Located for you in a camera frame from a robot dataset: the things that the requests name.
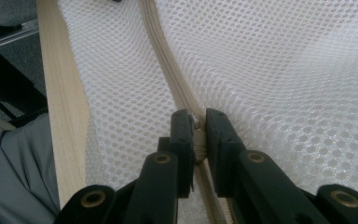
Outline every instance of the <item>brass insert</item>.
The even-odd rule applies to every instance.
[[[249,161],[253,162],[263,162],[265,160],[263,155],[256,152],[249,153],[247,157]]]
[[[83,207],[91,208],[91,207],[96,207],[101,203],[103,203],[105,198],[106,198],[105,193],[102,190],[98,189],[83,195],[80,203]]]
[[[168,155],[157,155],[157,156],[155,156],[155,158],[154,158],[154,161],[155,161],[156,163],[160,163],[160,164],[162,164],[162,163],[167,163],[167,162],[169,162],[170,160],[171,160],[171,157],[168,156]]]
[[[338,203],[346,207],[350,207],[350,208],[358,207],[358,200],[353,195],[345,191],[342,191],[340,189],[333,190],[330,193],[330,196]]]

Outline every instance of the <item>black plastic bracket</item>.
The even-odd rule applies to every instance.
[[[243,151],[236,166],[241,181],[237,184],[243,186],[262,223],[329,223],[267,154]],[[234,199],[242,200],[238,195]],[[248,211],[240,214],[247,220]]]
[[[177,169],[171,152],[147,156],[123,223],[176,223]]]
[[[179,160],[178,197],[187,198],[193,184],[196,156],[193,150],[193,122],[185,109],[171,116],[170,152]]]
[[[109,223],[116,193],[107,186],[92,185],[78,191],[65,205],[55,224]]]
[[[218,197],[232,197],[235,181],[235,161],[246,148],[237,136],[226,114],[206,110],[208,162]]]
[[[318,189],[315,205],[331,223],[358,224],[358,192],[340,185]]]

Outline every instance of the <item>hexagonal mesh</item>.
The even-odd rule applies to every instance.
[[[88,183],[119,188],[169,134],[172,96],[134,1],[59,3],[90,108]],[[158,0],[157,8],[200,106],[227,113],[245,145],[302,189],[358,190],[358,1]],[[190,219],[181,220],[200,223]]]

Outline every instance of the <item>gray fabric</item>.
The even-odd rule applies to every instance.
[[[48,115],[0,134],[0,223],[52,223],[60,212]]]

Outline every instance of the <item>wooden strip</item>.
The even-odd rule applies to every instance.
[[[85,149],[89,108],[57,2],[37,0],[60,203],[86,186]]]

